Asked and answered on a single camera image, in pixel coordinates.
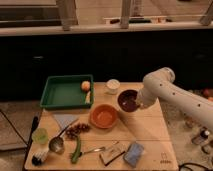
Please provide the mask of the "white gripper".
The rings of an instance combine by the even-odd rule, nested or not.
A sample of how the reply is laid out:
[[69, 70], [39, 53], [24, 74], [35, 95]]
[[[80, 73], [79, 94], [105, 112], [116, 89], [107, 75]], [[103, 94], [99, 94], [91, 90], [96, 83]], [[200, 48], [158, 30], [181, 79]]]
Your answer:
[[136, 104], [140, 109], [149, 108], [157, 100], [157, 97], [148, 89], [140, 89], [137, 93]]

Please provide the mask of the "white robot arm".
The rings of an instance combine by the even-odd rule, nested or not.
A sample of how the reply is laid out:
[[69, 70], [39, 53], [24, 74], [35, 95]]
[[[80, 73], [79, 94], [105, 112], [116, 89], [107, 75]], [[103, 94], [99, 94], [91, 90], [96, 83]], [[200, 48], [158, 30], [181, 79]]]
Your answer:
[[213, 132], [213, 102], [174, 85], [174, 80], [175, 73], [168, 67], [146, 74], [136, 104], [148, 108], [162, 98]]

